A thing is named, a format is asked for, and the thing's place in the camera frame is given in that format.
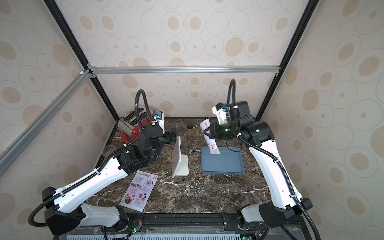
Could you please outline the new menu sheet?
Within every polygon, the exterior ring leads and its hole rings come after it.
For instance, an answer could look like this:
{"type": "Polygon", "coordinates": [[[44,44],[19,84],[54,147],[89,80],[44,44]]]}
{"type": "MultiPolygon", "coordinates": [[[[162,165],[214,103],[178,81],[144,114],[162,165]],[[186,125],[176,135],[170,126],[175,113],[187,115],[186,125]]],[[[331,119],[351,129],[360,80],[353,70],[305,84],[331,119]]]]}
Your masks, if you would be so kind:
{"type": "Polygon", "coordinates": [[[203,132],[203,135],[204,135],[204,138],[205,138],[205,141],[207,143],[207,146],[209,148],[210,153],[213,155],[220,154],[220,150],[217,146],[217,143],[212,137],[212,133],[211,133],[212,126],[210,124],[210,120],[206,119],[203,122],[201,122],[200,128],[203,132]]]}

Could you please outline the old pink menu sheet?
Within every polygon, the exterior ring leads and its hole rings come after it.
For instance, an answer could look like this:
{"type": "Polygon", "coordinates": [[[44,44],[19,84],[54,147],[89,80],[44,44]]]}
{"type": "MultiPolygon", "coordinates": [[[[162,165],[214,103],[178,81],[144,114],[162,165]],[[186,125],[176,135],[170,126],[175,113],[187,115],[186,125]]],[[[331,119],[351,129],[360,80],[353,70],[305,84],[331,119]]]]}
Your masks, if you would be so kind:
{"type": "Polygon", "coordinates": [[[120,206],[143,212],[157,180],[157,175],[137,171],[120,202],[120,206]]]}

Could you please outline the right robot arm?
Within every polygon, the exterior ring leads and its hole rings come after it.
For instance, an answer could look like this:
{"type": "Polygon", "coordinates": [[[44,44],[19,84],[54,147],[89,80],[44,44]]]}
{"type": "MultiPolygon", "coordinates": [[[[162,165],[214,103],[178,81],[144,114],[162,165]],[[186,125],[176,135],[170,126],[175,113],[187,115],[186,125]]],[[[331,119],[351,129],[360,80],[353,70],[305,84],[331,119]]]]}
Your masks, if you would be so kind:
{"type": "Polygon", "coordinates": [[[306,215],[313,204],[293,184],[270,126],[266,122],[254,120],[246,101],[234,105],[218,103],[212,112],[218,120],[207,126],[204,135],[212,140],[238,139],[247,146],[270,190],[270,201],[241,209],[243,220],[247,223],[262,222],[274,228],[295,216],[306,215]]]}

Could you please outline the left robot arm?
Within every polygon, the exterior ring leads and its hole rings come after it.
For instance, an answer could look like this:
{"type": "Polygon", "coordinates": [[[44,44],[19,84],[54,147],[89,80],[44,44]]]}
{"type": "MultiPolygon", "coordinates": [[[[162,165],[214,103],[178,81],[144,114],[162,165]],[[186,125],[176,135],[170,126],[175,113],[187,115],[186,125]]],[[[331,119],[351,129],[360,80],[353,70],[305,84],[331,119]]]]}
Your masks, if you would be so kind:
{"type": "Polygon", "coordinates": [[[175,128],[165,132],[157,125],[144,126],[133,142],[114,150],[101,166],[89,174],[67,186],[43,190],[43,202],[31,212],[29,225],[48,227],[55,236],[88,226],[124,230],[129,225],[129,218],[122,207],[96,207],[85,201],[112,183],[156,161],[163,145],[176,140],[175,128]]]}

